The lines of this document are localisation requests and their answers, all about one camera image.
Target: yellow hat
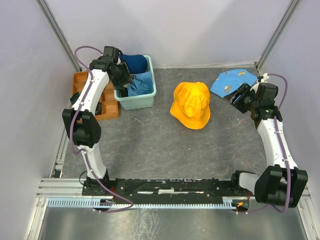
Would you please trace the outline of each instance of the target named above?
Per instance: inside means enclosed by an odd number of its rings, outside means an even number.
[[[203,82],[181,82],[170,113],[189,129],[202,129],[210,119],[210,92]]]

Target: white wall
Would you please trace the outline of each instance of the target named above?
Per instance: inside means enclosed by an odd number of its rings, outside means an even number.
[[[320,217],[320,1],[301,1],[267,59],[263,72],[288,80],[281,109],[291,155],[309,175],[308,187]],[[272,77],[272,83],[282,83]]]
[[[25,235],[69,106],[74,68],[34,0],[0,9],[0,238]]]
[[[155,67],[258,61],[290,0],[47,0],[71,48],[146,54]],[[89,64],[98,55],[80,54]]]

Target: blue cloth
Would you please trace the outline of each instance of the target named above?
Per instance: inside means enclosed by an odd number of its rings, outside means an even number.
[[[154,83],[151,71],[134,75],[134,79],[127,89],[128,97],[153,93]]]
[[[256,81],[257,77],[247,70],[234,69],[220,73],[210,88],[210,91],[224,98],[236,91],[243,83],[252,86]]]
[[[143,55],[123,54],[123,61],[128,66],[130,74],[142,74],[147,71],[148,61]]]

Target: orange wooden box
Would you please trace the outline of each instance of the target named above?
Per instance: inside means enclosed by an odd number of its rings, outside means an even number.
[[[87,71],[76,72],[73,74],[72,95],[77,92],[81,93],[81,91],[85,87],[87,79]],[[95,116],[98,121],[114,119],[120,116],[118,102],[115,100],[114,87],[111,81],[109,81],[109,83],[104,88],[100,97],[100,102],[102,107],[102,114]]]

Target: wooden tray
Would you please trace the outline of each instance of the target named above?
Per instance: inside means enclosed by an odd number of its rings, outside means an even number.
[[[73,74],[72,95],[77,92],[81,93],[81,91],[85,87],[87,79],[87,71],[76,72],[75,74]],[[109,83],[104,88],[99,101],[101,102],[102,114],[95,115],[95,118],[98,121],[114,119],[120,116],[118,102],[115,100],[114,87],[111,81],[109,81]]]

